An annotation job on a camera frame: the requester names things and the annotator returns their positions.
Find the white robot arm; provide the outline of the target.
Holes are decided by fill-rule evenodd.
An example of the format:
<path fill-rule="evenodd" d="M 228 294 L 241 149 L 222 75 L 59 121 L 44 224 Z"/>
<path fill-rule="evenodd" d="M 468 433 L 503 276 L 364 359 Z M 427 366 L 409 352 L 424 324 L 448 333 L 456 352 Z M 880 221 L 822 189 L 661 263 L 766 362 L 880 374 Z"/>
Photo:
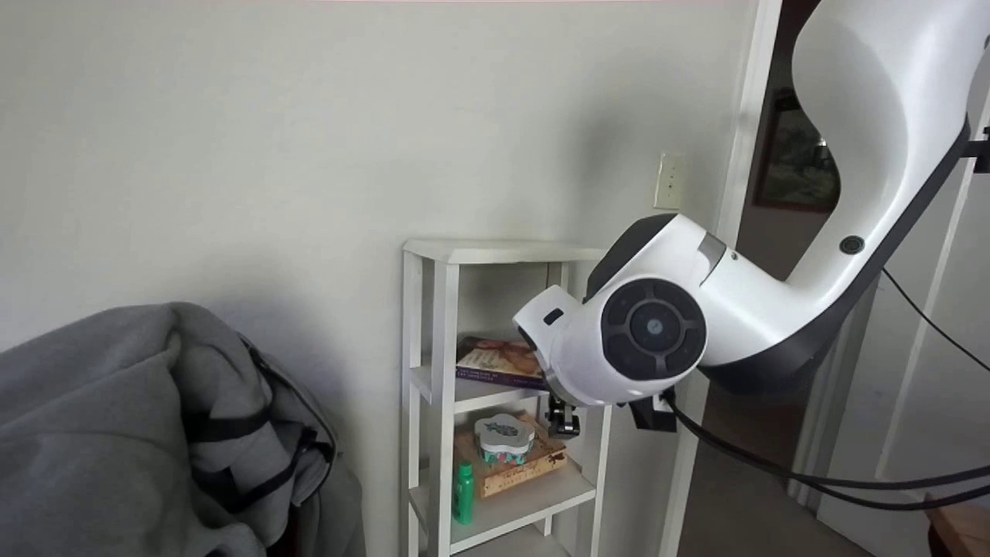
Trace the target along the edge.
<path fill-rule="evenodd" d="M 817 0 L 789 78 L 833 160 L 833 208 L 736 242 L 678 210 L 633 221 L 578 294 L 551 284 L 513 313 L 555 403 L 624 407 L 653 432 L 687 378 L 755 397 L 809 383 L 973 149 L 987 42 L 990 0 Z"/>

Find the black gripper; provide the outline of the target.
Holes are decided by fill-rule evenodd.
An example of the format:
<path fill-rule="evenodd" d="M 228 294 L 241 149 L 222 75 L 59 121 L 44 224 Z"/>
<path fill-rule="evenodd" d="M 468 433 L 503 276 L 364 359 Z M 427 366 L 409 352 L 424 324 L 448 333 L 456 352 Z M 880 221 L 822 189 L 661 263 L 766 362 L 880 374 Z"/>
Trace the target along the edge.
<path fill-rule="evenodd" d="M 581 421 L 574 403 L 559 399 L 557 393 L 549 397 L 546 421 L 555 437 L 574 439 L 581 433 Z"/>

